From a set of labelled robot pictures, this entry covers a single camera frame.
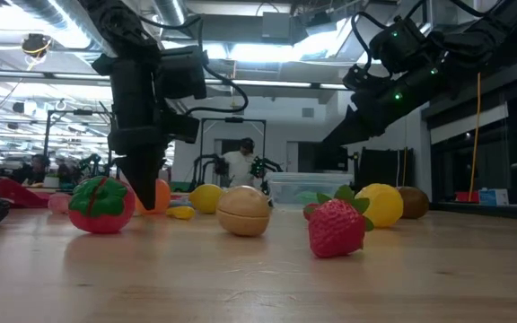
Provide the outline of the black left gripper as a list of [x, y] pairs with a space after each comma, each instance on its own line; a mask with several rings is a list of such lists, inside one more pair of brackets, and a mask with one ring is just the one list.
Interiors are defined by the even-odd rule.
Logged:
[[[168, 145], [163, 133], [161, 111], [152, 92], [130, 92], [113, 89], [111, 105], [114, 123], [108, 136], [111, 150], [119, 155], [117, 165], [134, 189], [147, 210], [155, 205], [156, 158], [152, 153], [163, 156]], [[168, 181], [166, 158], [162, 158], [157, 169], [157, 179]]]

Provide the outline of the orange toy fruit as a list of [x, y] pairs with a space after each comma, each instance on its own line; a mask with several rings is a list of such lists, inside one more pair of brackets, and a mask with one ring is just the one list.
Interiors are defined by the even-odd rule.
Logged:
[[155, 204], [153, 209], [145, 209], [141, 201], [136, 198], [136, 211], [139, 214], [165, 214], [171, 201], [171, 189], [163, 179], [155, 181]]

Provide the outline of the yellow toy banana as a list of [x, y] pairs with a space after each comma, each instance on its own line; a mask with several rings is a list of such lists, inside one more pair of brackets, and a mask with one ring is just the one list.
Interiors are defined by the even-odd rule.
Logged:
[[166, 214], [174, 219], [189, 221], [196, 215], [196, 210], [190, 206], [175, 206], [168, 208]]

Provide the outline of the yellow toy lemon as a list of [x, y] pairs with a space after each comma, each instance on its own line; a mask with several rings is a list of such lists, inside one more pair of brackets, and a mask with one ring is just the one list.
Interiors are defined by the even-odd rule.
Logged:
[[201, 214], [214, 214], [224, 191], [214, 184], [203, 184], [188, 195], [188, 200]]

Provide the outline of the yellow toy pepper green stem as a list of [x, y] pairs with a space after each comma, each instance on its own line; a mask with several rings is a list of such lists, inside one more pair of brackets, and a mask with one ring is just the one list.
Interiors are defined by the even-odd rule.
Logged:
[[364, 216], [375, 228], [388, 228], [402, 217], [404, 202], [399, 191], [387, 184], [374, 183], [362, 188], [355, 198], [367, 198], [369, 205]]

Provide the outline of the pink toy peach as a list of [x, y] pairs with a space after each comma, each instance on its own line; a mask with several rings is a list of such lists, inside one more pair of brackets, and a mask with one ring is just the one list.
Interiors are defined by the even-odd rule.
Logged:
[[55, 193], [49, 196], [48, 209], [52, 214], [67, 214], [71, 196], [66, 193]]

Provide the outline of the brown toy kiwi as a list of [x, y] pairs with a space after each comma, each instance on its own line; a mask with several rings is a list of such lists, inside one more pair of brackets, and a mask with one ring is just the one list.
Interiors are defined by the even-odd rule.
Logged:
[[399, 193], [403, 199], [403, 219], [419, 219], [429, 211], [430, 201], [421, 189], [400, 187]]

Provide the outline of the clear plastic tupperware container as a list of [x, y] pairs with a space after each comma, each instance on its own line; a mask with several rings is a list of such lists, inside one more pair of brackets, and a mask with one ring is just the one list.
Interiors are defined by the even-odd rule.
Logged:
[[297, 210], [318, 202], [318, 194], [333, 197], [352, 176], [336, 173], [269, 172], [266, 175], [270, 198], [278, 209]]

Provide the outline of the red toy tomato green top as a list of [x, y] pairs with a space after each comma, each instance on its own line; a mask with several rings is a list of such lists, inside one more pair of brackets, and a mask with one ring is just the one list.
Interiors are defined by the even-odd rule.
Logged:
[[68, 217], [77, 229], [93, 234], [121, 231], [136, 209], [136, 196], [125, 182], [98, 176], [80, 183], [68, 204]]

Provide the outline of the person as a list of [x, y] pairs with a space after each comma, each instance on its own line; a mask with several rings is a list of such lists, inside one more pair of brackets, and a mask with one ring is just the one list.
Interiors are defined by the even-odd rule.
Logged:
[[13, 172], [13, 180], [25, 185], [43, 183], [47, 176], [50, 162], [46, 155], [34, 154], [31, 163], [24, 163], [20, 169]]
[[253, 186], [254, 176], [250, 173], [254, 162], [254, 141], [249, 138], [242, 138], [238, 151], [231, 151], [223, 155], [228, 165], [229, 187]]

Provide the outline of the long ceiling light strip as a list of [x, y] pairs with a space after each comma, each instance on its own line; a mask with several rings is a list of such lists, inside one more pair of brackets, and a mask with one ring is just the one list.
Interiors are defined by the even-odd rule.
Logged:
[[[108, 76], [100, 76], [96, 74], [63, 74], [52, 72], [0, 70], [0, 82], [19, 82], [20, 80], [23, 80], [26, 83], [108, 86], [110, 78]], [[233, 82], [239, 86], [247, 87], [279, 87], [324, 91], [347, 91], [347, 88], [343, 84], [337, 83], [303, 83], [259, 80], [233, 80]]]

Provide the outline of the bright ceiling light panel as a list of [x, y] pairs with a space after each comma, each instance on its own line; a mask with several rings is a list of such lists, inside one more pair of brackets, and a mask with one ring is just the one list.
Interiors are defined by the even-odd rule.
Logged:
[[251, 63], [285, 63], [326, 58], [329, 44], [306, 39], [293, 46], [272, 44], [226, 43], [204, 44], [211, 59], [227, 59]]

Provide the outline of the black wall panel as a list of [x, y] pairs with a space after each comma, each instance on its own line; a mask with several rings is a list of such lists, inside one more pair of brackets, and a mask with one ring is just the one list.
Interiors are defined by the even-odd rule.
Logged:
[[363, 148], [355, 177], [356, 191], [371, 184], [387, 184], [395, 188], [415, 185], [413, 149], [373, 150]]

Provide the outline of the black aluminium table frame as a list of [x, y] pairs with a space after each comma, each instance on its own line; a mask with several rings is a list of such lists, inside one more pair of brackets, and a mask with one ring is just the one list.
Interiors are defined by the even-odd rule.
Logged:
[[503, 217], [517, 220], [517, 205], [476, 205], [472, 203], [440, 202], [431, 203], [431, 210], [453, 212], [459, 214], [478, 214], [492, 217]]

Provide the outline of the silver ceiling duct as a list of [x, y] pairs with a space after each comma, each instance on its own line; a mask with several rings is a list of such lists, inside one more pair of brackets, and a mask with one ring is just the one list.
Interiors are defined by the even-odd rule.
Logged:
[[177, 26], [187, 20], [187, 9], [183, 0], [152, 0], [159, 22]]

